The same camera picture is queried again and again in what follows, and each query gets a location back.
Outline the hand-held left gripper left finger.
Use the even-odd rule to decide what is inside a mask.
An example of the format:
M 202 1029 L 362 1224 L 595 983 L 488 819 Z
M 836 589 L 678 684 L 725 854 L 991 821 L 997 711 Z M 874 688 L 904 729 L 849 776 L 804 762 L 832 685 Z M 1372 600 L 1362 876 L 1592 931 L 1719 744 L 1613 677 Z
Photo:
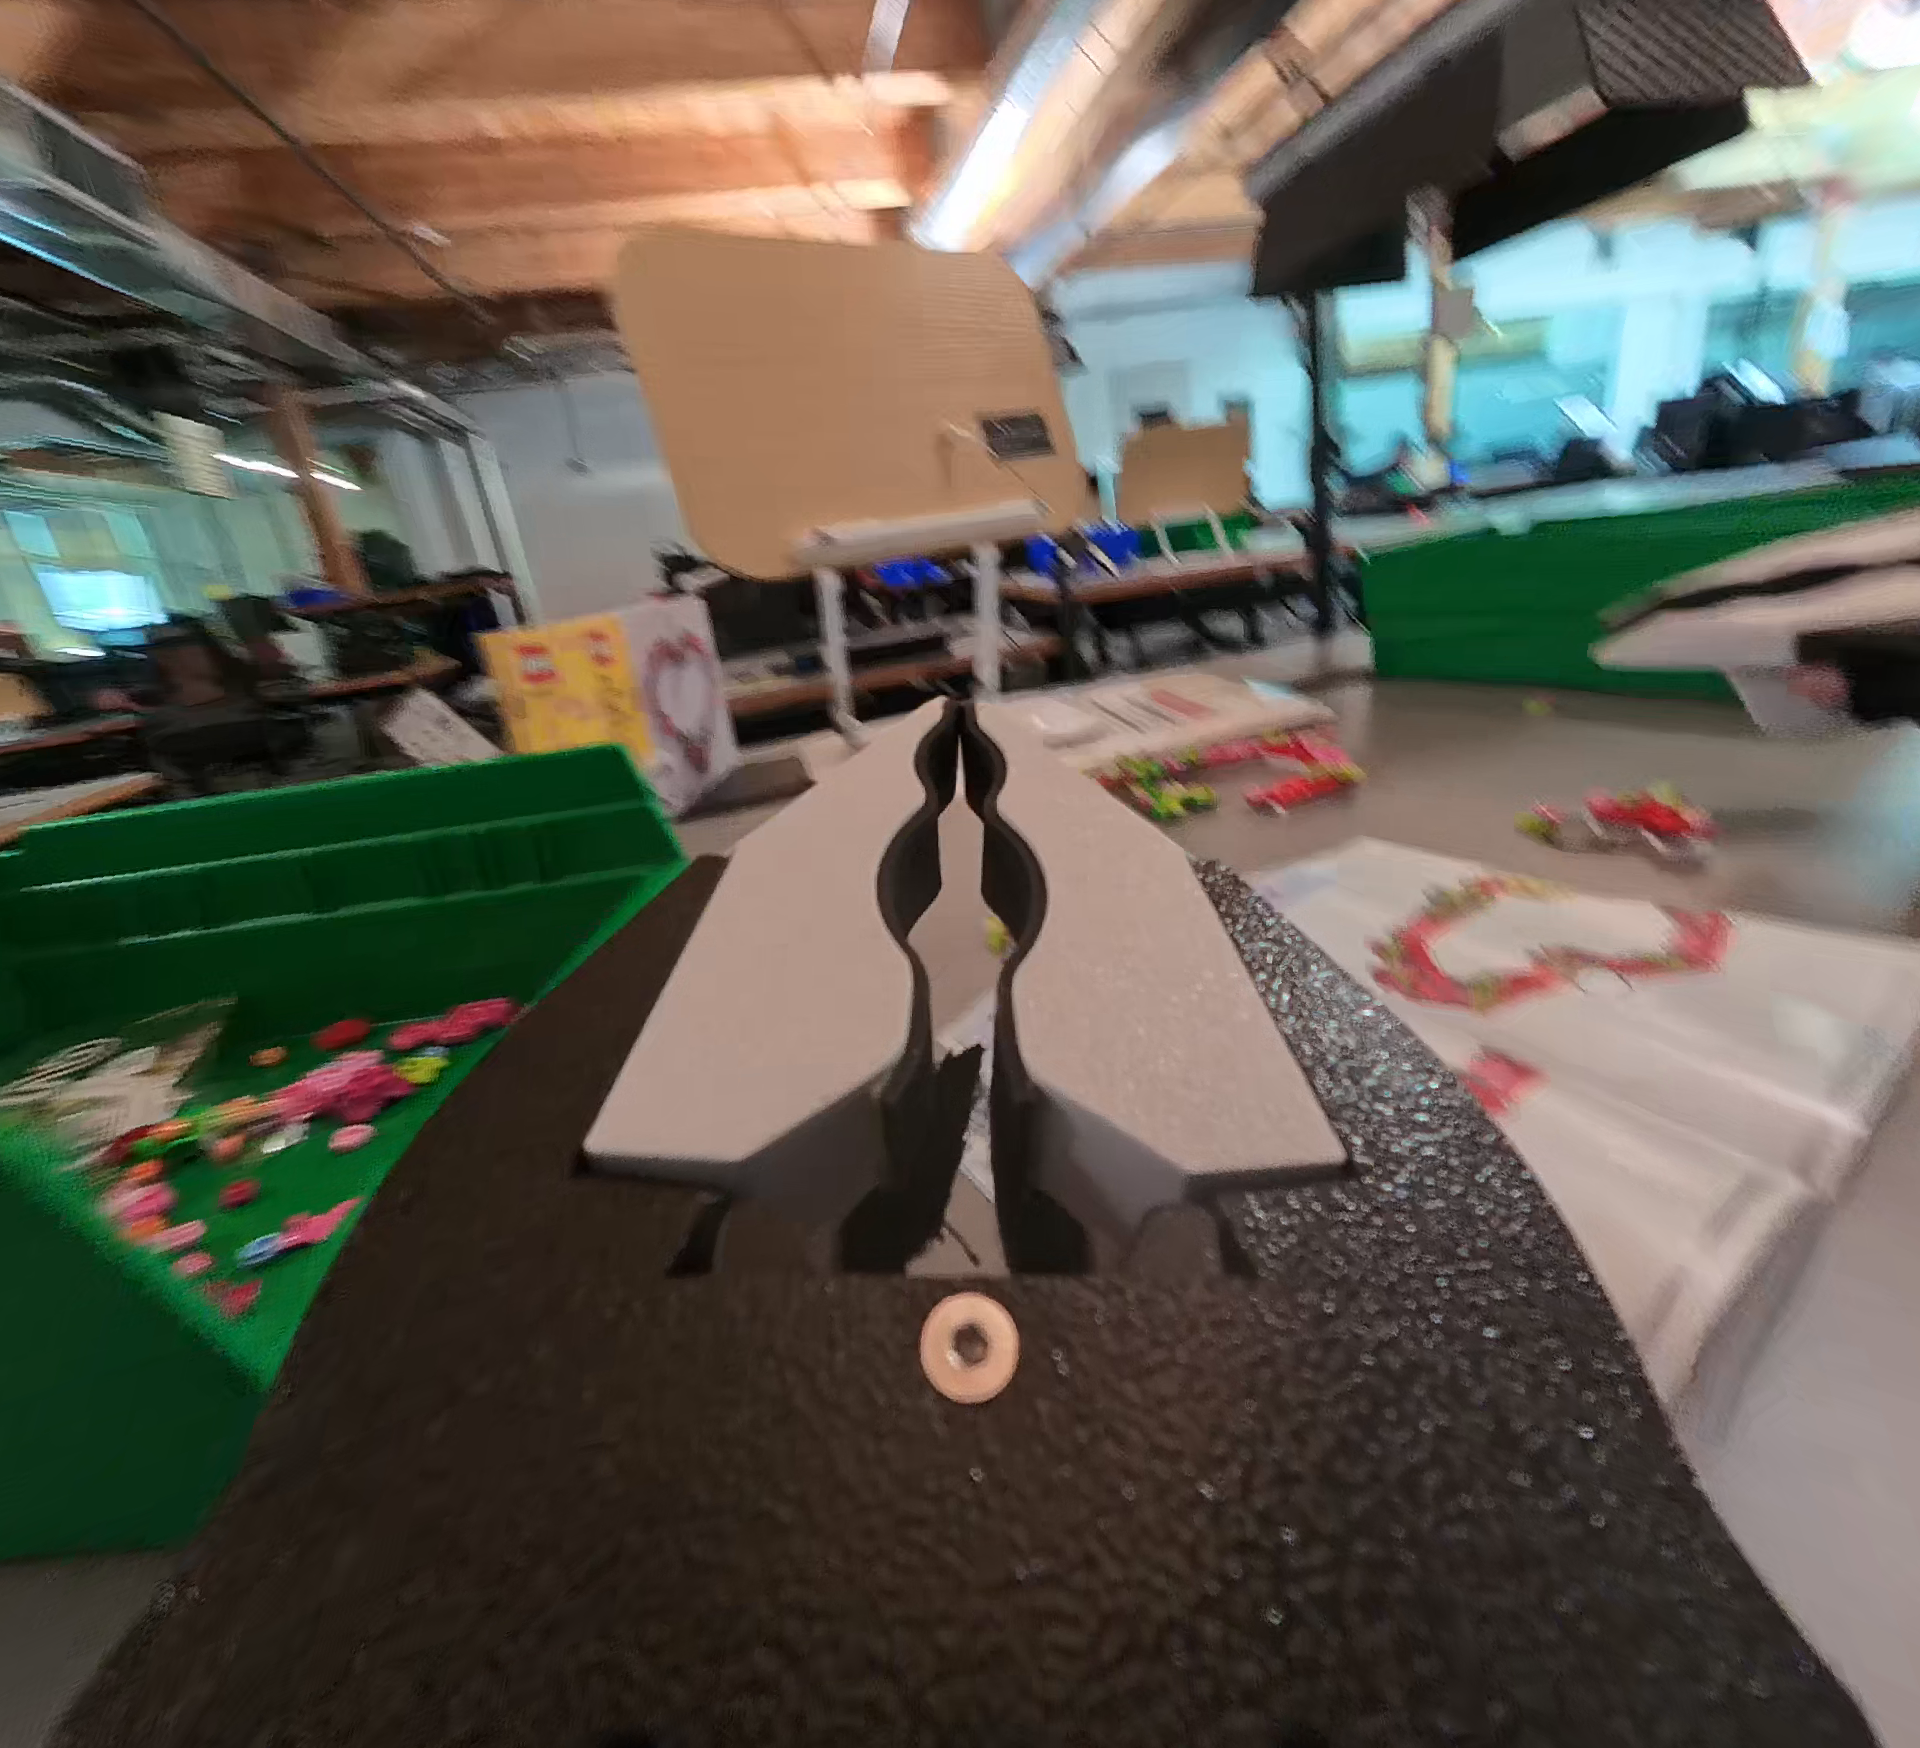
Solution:
M 944 888 L 962 711 L 871 736 L 740 841 L 637 1031 L 582 1159 L 791 1224 L 836 1270 L 898 1275 L 962 1158 L 913 925 Z

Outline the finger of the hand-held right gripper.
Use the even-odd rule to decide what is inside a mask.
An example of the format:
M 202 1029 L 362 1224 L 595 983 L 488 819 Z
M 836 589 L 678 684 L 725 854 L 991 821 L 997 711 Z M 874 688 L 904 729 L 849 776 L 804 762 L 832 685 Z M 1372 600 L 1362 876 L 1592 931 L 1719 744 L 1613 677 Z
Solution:
M 1610 611 L 1697 611 L 1917 566 L 1917 518 L 1879 518 L 1768 543 L 1756 552 L 1670 577 Z
M 1613 672 L 1785 672 L 1915 629 L 1913 563 L 1819 563 L 1665 592 L 1627 612 L 1591 657 Z

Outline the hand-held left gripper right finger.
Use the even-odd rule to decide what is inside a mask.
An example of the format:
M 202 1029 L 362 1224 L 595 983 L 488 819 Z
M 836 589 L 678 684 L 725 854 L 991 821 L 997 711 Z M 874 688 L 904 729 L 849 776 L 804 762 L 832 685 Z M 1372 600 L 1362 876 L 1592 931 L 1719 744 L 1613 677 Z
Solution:
M 1173 841 L 1009 706 L 961 722 L 995 989 L 990 1159 L 1016 1275 L 1093 1275 L 1162 1212 L 1320 1185 L 1347 1144 Z

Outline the red green lego assembly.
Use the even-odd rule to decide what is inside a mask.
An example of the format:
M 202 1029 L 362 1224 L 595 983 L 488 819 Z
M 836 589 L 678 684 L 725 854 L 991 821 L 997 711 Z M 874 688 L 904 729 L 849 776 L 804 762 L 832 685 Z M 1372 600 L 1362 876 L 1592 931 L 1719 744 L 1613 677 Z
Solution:
M 1701 869 L 1714 853 L 1718 822 L 1668 787 L 1592 794 L 1579 806 L 1536 804 L 1518 830 L 1559 853 L 1643 853 L 1668 869 Z
M 1184 825 L 1220 810 L 1223 794 L 1248 810 L 1282 819 L 1323 800 L 1342 800 L 1367 773 L 1329 736 L 1281 727 L 1199 747 L 1123 755 L 1093 772 L 1093 782 L 1156 825 Z

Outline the yellow lego set box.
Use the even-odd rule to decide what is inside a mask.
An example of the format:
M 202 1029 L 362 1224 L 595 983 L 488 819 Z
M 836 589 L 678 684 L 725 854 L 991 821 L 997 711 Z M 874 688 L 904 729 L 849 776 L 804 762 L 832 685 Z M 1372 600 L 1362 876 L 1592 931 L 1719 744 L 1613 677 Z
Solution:
M 674 819 L 740 770 L 711 612 L 691 594 L 492 629 L 475 648 L 509 751 L 615 747 Z

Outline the lego instruction booklet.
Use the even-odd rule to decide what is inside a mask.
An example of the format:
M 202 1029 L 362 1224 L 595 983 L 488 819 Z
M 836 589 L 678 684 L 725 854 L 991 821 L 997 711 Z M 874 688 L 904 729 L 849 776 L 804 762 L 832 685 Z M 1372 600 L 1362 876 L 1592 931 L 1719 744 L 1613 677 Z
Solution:
M 1253 888 L 1463 1082 L 1668 1419 L 1719 1431 L 1915 1069 L 1915 942 L 1383 841 Z

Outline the pile of loose lego pieces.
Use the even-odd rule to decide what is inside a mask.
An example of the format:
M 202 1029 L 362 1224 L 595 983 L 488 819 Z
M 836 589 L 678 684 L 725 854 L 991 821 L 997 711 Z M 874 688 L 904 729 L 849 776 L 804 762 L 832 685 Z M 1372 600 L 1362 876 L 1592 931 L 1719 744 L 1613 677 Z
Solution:
M 479 996 L 308 1037 L 230 1044 L 230 999 L 142 1016 L 4 1082 L 4 1196 L 242 1324 L 274 1276 L 319 1256 L 372 1196 L 461 1060 L 522 1016 Z

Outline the green bin with lego pieces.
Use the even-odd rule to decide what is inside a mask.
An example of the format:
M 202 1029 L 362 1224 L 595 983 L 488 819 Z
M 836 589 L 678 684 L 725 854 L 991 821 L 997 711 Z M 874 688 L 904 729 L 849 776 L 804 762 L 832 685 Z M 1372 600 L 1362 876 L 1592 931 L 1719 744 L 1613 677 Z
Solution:
M 4 850 L 4 1082 L 142 1016 L 230 999 L 230 1044 L 522 1014 L 660 897 L 687 853 L 611 747 L 335 779 L 37 825 Z M 228 1492 L 296 1336 L 398 1159 L 505 1041 L 461 1060 L 319 1256 L 235 1326 L 4 1193 L 4 1562 L 184 1544 Z

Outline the empty green plastic bin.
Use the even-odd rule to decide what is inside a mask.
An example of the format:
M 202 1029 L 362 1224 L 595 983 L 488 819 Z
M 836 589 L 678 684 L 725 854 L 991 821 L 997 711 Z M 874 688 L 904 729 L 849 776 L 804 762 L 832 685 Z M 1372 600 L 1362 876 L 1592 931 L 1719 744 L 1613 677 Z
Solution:
M 1375 672 L 1403 682 L 1503 684 L 1638 700 L 1731 704 L 1707 672 L 1607 672 L 1602 615 L 1706 563 L 1779 540 L 1913 512 L 1904 473 L 1747 494 L 1647 512 L 1541 519 L 1522 533 L 1427 535 L 1358 572 Z

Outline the black stand pole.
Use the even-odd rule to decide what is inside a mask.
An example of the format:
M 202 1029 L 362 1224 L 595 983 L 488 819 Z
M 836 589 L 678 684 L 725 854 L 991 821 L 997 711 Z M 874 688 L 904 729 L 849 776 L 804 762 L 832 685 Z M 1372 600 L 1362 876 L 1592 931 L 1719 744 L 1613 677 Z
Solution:
M 1314 638 L 1329 643 L 1342 627 L 1339 550 L 1333 540 L 1333 473 L 1339 439 L 1331 425 L 1331 341 L 1323 299 L 1316 294 L 1294 301 L 1310 393 L 1310 488 L 1311 511 L 1307 554 L 1314 604 Z

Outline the small cardboard box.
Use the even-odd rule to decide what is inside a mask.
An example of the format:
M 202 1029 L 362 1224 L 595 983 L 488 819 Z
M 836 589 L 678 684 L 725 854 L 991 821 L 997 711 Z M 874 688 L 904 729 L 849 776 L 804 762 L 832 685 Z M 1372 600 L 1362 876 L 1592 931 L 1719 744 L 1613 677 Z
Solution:
M 1139 427 L 1119 451 L 1113 506 L 1129 527 L 1227 518 L 1253 498 L 1253 432 L 1246 412 L 1211 425 Z

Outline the black overhead panel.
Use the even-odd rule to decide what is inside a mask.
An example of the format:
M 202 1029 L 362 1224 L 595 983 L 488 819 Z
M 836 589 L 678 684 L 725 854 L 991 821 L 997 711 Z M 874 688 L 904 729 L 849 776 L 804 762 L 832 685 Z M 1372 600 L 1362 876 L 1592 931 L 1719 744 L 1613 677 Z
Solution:
M 1251 299 L 1405 278 L 1406 208 L 1455 259 L 1615 200 L 1811 84 L 1772 0 L 1455 0 L 1246 179 Z

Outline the large cardboard sheet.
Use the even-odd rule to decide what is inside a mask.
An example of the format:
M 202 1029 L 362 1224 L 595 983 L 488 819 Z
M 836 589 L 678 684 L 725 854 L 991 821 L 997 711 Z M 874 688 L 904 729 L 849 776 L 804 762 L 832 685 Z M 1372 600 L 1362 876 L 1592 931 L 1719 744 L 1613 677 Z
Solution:
M 614 321 L 691 540 L 742 577 L 790 543 L 1035 496 L 1093 516 L 1035 296 L 995 253 L 647 224 Z

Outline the black office chair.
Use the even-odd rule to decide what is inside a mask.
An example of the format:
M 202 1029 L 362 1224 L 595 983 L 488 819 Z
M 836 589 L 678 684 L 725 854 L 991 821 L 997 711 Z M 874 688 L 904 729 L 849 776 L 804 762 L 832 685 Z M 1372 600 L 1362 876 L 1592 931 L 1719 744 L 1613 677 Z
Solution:
M 285 664 L 258 664 L 192 615 L 142 632 L 142 744 L 179 798 L 274 787 L 319 756 L 318 711 Z

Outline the white table frame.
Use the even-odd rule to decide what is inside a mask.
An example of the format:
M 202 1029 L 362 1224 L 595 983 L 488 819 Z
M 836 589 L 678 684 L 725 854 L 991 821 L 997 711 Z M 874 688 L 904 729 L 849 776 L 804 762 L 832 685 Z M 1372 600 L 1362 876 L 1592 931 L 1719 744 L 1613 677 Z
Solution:
M 838 519 L 798 533 L 790 543 L 793 566 L 810 572 L 823 664 L 829 673 L 829 722 L 849 747 L 864 744 L 854 716 L 854 684 L 846 621 L 846 573 L 896 560 L 962 550 L 973 562 L 973 690 L 1001 696 L 1000 550 L 1044 533 L 1050 507 L 1035 496 L 973 511 L 923 512 L 898 519 Z

